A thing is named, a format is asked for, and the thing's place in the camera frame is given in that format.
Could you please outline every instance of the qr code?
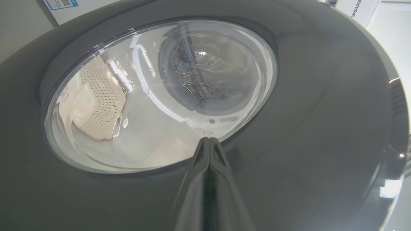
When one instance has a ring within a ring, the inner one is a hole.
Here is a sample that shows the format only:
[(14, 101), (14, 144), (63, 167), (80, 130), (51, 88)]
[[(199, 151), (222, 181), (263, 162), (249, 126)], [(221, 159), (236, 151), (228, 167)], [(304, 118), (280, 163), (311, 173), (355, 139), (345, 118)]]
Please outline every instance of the qr code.
[(61, 0), (61, 3), (63, 3), (63, 5), (65, 6), (72, 6), (72, 2), (70, 0)]

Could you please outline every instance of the front-load washing machine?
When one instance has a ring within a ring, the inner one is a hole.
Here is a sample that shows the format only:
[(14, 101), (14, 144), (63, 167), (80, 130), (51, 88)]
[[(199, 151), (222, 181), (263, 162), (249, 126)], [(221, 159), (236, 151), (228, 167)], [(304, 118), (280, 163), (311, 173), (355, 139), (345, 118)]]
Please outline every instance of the front-load washing machine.
[(397, 73), (314, 0), (120, 1), (0, 65), (3, 230), (379, 230)]

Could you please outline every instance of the sticker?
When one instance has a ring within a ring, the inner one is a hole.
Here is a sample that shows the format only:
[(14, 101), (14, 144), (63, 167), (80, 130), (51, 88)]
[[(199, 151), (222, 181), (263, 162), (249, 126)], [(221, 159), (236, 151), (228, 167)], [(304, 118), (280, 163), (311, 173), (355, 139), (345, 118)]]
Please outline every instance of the sticker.
[(78, 7), (76, 0), (45, 0), (50, 10)]
[(226, 117), (226, 118), (220, 118), (220, 123), (226, 123), (226, 122), (235, 122), (239, 118), (238, 115), (233, 116), (233, 117)]
[(203, 135), (211, 136), (213, 131), (203, 131)]

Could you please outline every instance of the washing machine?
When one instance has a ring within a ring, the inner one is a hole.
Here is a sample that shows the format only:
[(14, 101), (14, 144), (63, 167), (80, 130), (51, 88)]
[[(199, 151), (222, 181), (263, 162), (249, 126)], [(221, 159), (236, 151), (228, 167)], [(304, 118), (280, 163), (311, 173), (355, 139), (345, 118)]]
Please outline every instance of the washing machine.
[(120, 1), (0, 73), (3, 230), (377, 231), (401, 189), (401, 80), (314, 0)]

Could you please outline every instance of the label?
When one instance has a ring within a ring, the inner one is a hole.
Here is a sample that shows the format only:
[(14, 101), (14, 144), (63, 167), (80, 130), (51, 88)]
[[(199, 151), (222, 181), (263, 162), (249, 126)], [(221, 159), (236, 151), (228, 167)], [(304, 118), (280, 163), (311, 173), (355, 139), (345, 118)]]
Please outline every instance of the label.
[(366, 28), (380, 2), (381, 0), (341, 0), (337, 1), (335, 8)]
[(50, 10), (78, 7), (76, 0), (45, 0)]
[(203, 131), (203, 135), (211, 136), (213, 131)]
[(220, 118), (220, 123), (226, 123), (226, 122), (235, 122), (239, 118), (238, 115), (232, 116), (232, 117), (226, 117), (226, 118)]

